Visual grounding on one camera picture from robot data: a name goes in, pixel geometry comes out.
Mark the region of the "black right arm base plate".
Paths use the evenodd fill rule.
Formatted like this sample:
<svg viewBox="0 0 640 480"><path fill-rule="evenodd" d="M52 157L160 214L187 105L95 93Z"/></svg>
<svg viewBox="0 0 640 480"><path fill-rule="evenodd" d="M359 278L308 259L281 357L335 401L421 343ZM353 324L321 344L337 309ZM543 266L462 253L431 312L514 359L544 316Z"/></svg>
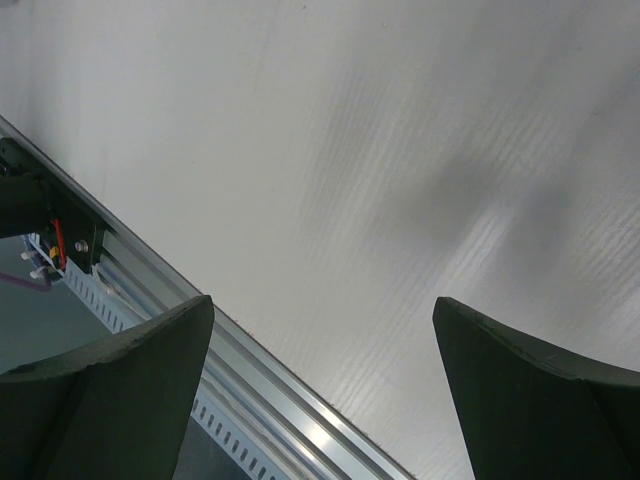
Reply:
<svg viewBox="0 0 640 480"><path fill-rule="evenodd" d="M49 235L62 268L99 263L106 224L71 187L15 139L1 139L1 237Z"/></svg>

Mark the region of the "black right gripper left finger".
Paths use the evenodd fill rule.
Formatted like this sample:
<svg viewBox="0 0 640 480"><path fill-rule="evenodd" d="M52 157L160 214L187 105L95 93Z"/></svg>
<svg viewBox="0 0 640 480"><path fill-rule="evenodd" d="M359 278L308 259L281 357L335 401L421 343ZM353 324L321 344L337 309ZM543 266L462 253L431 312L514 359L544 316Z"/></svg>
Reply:
<svg viewBox="0 0 640 480"><path fill-rule="evenodd" d="M3 373L2 478L172 478L213 325L201 295Z"/></svg>

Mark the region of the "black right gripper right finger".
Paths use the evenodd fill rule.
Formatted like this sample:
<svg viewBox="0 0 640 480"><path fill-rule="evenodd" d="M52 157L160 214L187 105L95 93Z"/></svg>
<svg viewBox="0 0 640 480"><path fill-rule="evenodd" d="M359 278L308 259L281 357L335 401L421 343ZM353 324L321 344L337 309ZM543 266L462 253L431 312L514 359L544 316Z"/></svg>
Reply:
<svg viewBox="0 0 640 480"><path fill-rule="evenodd" d="M638 372L453 298L438 298L432 319L475 478L638 478Z"/></svg>

